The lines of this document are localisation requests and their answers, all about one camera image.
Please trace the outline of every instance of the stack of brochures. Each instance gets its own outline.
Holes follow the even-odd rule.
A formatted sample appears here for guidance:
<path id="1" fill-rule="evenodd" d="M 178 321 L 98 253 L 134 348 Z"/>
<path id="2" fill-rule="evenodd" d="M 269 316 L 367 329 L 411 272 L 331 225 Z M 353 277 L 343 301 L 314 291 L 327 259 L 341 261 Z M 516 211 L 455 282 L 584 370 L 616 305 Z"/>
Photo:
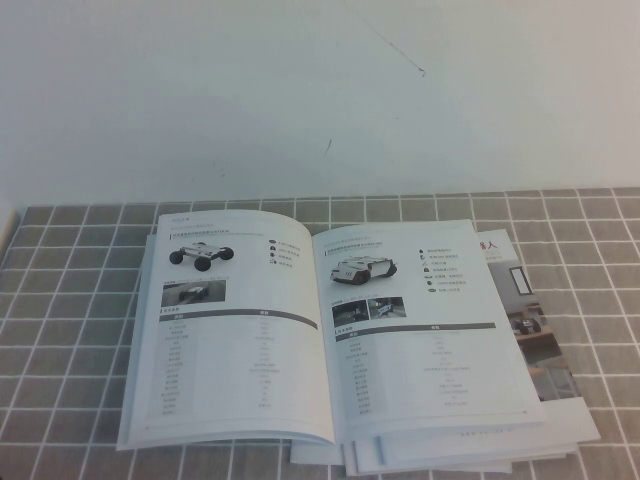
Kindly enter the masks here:
<path id="1" fill-rule="evenodd" d="M 247 438 L 360 475 L 509 472 L 599 434 L 504 230 L 163 215 L 118 448 Z"/>

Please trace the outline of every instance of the booklet page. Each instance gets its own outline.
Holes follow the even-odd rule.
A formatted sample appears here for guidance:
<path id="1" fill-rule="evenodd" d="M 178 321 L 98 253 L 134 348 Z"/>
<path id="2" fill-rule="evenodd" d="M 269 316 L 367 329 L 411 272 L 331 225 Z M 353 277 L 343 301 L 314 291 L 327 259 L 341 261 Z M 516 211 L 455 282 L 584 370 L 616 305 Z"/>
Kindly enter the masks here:
<path id="1" fill-rule="evenodd" d="M 162 216 L 130 444 L 333 441 L 311 238 L 264 212 Z"/>
<path id="2" fill-rule="evenodd" d="M 486 455 L 519 449 L 539 451 L 552 445 L 576 444 L 600 438 L 567 360 L 553 334 L 522 263 L 505 230 L 477 234 L 493 281 L 545 412 L 540 425 L 442 432 L 397 434 L 381 439 L 385 461 L 421 461 L 455 451 L 457 455 Z"/>
<path id="3" fill-rule="evenodd" d="M 340 443 L 541 421 L 470 222 L 340 228 L 314 254 Z"/>

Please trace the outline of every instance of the wheeled robot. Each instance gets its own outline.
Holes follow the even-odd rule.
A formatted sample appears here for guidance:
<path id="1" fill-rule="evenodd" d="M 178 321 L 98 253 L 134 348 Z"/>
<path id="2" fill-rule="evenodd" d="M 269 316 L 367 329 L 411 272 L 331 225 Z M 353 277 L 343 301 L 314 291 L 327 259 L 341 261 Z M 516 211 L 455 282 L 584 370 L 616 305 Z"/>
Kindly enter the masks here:
<path id="1" fill-rule="evenodd" d="M 363 285 L 372 277 L 391 277 L 398 267 L 389 258 L 352 257 L 338 262 L 331 270 L 331 280 L 350 285 Z"/>
<path id="2" fill-rule="evenodd" d="M 211 268 L 211 261 L 216 258 L 222 260 L 231 260 L 233 258 L 233 250 L 229 247 L 212 247 L 203 242 L 194 243 L 190 247 L 182 247 L 180 250 L 171 252 L 169 261 L 174 265 L 182 263 L 184 257 L 195 257 L 193 266 L 200 272 L 206 272 Z"/>
<path id="3" fill-rule="evenodd" d="M 542 326 L 535 318 L 511 319 L 511 330 L 513 333 L 520 335 L 529 335 L 530 333 L 540 333 Z"/>
<path id="4" fill-rule="evenodd" d="M 209 296 L 209 289 L 207 287 L 193 287 L 185 292 L 180 292 L 178 299 L 184 302 L 187 298 L 195 298 L 198 301 L 204 300 Z"/>

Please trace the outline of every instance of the grid pattern tablecloth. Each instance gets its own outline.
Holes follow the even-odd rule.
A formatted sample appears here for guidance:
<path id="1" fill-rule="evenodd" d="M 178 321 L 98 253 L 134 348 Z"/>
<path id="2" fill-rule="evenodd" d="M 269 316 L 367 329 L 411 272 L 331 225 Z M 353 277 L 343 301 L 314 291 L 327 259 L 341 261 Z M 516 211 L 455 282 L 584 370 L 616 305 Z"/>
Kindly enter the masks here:
<path id="1" fill-rule="evenodd" d="M 514 474 L 413 479 L 638 479 L 640 188 L 461 195 L 31 207 L 0 270 L 0 476 L 56 479 L 318 479 L 288 442 L 115 452 L 139 267 L 158 215 L 262 209 L 317 233 L 362 222 L 470 218 L 506 228 L 602 440 Z"/>

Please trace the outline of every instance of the white wall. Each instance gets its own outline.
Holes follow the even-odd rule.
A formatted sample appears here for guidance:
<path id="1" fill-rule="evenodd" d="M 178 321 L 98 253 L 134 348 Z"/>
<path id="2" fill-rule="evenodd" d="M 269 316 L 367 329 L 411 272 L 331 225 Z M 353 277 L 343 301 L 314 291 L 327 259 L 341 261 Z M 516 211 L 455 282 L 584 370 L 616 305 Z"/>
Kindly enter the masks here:
<path id="1" fill-rule="evenodd" d="M 637 0 L 7 0 L 0 187 L 24 204 L 637 185 L 639 26 Z"/>

